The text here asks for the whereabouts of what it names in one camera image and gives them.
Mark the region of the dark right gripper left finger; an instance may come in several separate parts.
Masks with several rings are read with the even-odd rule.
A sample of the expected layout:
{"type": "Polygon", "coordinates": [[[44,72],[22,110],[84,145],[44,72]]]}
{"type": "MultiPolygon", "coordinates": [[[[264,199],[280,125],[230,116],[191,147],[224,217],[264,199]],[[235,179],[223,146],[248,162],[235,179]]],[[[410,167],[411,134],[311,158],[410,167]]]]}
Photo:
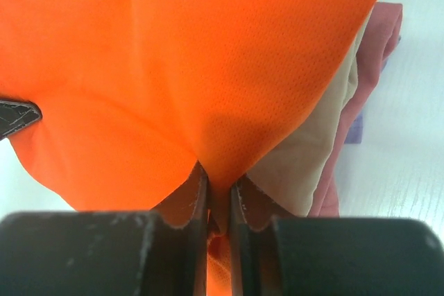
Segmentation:
{"type": "Polygon", "coordinates": [[[2,295],[204,295],[207,176],[149,211],[19,212],[1,221],[2,295]]]}

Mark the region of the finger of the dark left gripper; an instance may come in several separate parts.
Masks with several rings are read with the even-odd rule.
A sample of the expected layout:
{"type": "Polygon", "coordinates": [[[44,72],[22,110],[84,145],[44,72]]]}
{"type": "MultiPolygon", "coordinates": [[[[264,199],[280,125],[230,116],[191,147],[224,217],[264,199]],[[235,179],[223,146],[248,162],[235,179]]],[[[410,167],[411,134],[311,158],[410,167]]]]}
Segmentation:
{"type": "Polygon", "coordinates": [[[1,139],[33,125],[42,119],[40,108],[30,101],[1,99],[1,139]]]}

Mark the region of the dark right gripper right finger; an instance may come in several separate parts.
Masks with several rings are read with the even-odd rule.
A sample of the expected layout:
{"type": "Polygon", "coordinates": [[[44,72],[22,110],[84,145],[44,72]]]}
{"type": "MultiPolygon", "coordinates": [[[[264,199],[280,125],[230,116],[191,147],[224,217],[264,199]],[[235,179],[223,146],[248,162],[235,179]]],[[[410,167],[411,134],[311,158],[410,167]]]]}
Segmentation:
{"type": "Polygon", "coordinates": [[[234,295],[442,295],[443,245],[418,220],[300,218],[231,188],[234,295]]]}

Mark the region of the orange t-shirt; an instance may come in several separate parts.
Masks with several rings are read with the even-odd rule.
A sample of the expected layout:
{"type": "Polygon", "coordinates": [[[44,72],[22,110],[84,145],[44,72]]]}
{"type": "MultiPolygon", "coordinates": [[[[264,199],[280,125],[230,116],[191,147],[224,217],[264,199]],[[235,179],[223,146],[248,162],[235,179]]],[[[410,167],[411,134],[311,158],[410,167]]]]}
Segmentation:
{"type": "Polygon", "coordinates": [[[71,207],[151,209],[196,164],[211,186],[207,292],[230,295],[232,184],[315,108],[376,0],[1,0],[13,134],[71,207]]]}

